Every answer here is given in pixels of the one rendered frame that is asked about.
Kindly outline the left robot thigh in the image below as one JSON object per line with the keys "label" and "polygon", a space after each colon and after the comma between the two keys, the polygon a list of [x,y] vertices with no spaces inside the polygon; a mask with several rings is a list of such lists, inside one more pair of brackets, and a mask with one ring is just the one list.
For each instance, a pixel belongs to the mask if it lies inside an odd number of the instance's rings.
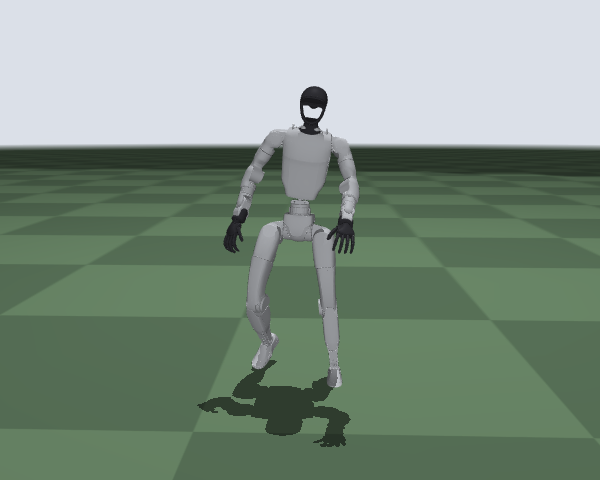
{"label": "left robot thigh", "polygon": [[336,257],[333,244],[334,234],[327,240],[331,230],[314,224],[312,226],[312,250],[316,268],[320,299],[318,299],[319,315],[325,315],[326,308],[336,310],[335,268]]}

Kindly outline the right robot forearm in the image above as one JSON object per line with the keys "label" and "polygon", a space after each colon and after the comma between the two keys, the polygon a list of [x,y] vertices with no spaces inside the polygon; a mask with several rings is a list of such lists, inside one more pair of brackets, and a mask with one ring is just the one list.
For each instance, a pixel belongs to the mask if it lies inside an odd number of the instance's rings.
{"label": "right robot forearm", "polygon": [[[245,174],[241,181],[241,185],[240,185],[241,190],[240,190],[238,200],[236,203],[236,208],[233,211],[233,215],[239,216],[242,209],[246,209],[248,211],[248,215],[249,215],[249,209],[251,207],[253,194],[256,190],[255,183],[252,181],[249,181],[252,171],[253,171],[253,166],[249,166],[245,171]],[[248,218],[248,215],[247,215],[246,219]]]}

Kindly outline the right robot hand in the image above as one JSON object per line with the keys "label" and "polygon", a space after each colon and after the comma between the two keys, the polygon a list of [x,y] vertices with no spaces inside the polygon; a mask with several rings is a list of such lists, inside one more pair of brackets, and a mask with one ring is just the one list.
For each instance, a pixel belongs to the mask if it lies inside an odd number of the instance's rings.
{"label": "right robot hand", "polygon": [[224,247],[230,252],[236,253],[233,250],[233,247],[236,251],[239,252],[239,249],[236,246],[236,237],[239,236],[241,242],[243,242],[243,237],[241,234],[241,224],[245,222],[246,217],[248,215],[248,211],[246,209],[242,209],[239,216],[233,215],[232,222],[227,229],[227,234],[224,238]]}

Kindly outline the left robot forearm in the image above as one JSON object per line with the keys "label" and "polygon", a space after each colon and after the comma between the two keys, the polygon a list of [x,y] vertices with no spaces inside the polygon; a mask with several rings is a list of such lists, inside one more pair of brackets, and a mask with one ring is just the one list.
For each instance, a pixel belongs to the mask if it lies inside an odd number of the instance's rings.
{"label": "left robot forearm", "polygon": [[339,216],[342,219],[353,220],[356,204],[359,200],[359,184],[354,178],[349,179],[349,190],[342,194],[342,203]]}

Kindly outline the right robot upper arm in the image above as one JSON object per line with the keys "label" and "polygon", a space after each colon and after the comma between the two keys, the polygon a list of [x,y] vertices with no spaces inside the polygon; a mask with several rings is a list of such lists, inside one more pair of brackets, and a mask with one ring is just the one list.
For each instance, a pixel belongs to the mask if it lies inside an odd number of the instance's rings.
{"label": "right robot upper arm", "polygon": [[250,165],[253,166],[253,171],[249,181],[254,183],[260,183],[262,181],[265,174],[265,172],[262,171],[262,168],[275,153],[274,148],[278,148],[283,145],[283,140],[287,131],[288,130],[275,129],[267,135],[261,146],[258,148]]}

